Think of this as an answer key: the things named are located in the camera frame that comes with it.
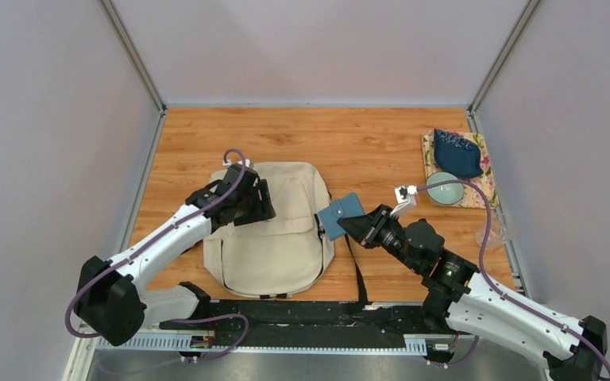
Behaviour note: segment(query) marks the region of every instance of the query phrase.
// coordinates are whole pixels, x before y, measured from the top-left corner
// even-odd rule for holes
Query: transparent container
[[[485,245],[485,250],[497,250],[504,246],[507,242],[515,238],[517,230],[513,220],[503,213],[492,212],[492,227],[490,228],[490,236]],[[481,245],[483,236],[485,235],[485,224],[476,231],[476,242]]]

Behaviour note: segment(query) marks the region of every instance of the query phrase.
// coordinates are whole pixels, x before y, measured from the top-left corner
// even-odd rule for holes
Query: light green bowl
[[[427,185],[440,183],[446,180],[456,180],[457,177],[448,172],[436,172],[429,176]],[[427,194],[434,202],[441,205],[452,205],[464,197],[464,185],[462,184],[446,184],[440,187],[427,189]]]

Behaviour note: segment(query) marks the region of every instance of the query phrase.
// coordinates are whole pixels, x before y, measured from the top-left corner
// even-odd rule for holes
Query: floral placemat
[[[494,181],[494,175],[492,174],[492,164],[490,163],[490,155],[488,154],[488,149],[485,145],[485,139],[483,139],[483,136],[479,133],[454,134],[467,140],[471,140],[475,145],[478,146],[478,148],[481,149],[481,168],[483,170],[483,174],[476,178],[469,179],[469,181],[478,185],[479,188],[483,190],[483,193],[488,196],[488,200],[490,201],[490,206],[492,206],[492,208],[497,207],[499,204],[499,199],[497,198],[496,184]],[[422,153],[424,159],[424,172],[427,174],[427,178],[429,179],[429,176],[435,172],[442,171],[434,159],[434,130],[428,131],[422,135]],[[470,187],[464,186],[464,197],[459,202],[448,206],[485,209],[485,202],[478,192]]]

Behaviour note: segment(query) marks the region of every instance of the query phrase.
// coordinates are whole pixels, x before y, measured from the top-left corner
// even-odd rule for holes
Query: backpack
[[[204,239],[204,267],[229,292],[249,298],[286,298],[305,291],[334,256],[315,214],[330,204],[322,176],[309,163],[258,163],[268,180],[276,216],[219,228]],[[215,172],[210,181],[221,179]]]

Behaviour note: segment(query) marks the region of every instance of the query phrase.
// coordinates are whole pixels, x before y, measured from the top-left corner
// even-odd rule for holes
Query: wood grain surface
[[[184,199],[205,186],[222,169],[222,154],[239,148],[262,161],[305,161],[315,165],[333,198],[356,192],[368,212],[378,204],[396,204],[393,188],[426,182],[422,132],[428,129],[469,131],[462,109],[391,108],[182,108],[170,109],[145,189],[132,243],[166,221]],[[407,225],[425,217],[446,238],[446,247],[477,263],[474,234],[483,225],[483,210],[431,205],[425,194],[401,217]],[[335,242],[335,258],[322,278],[296,300],[357,299],[354,266],[344,240]],[[383,249],[353,243],[369,299],[376,302],[421,302],[427,289]],[[513,282],[503,249],[488,252],[490,274]],[[149,289],[166,289],[190,281],[212,298],[239,298],[203,266],[202,244],[166,267]]]

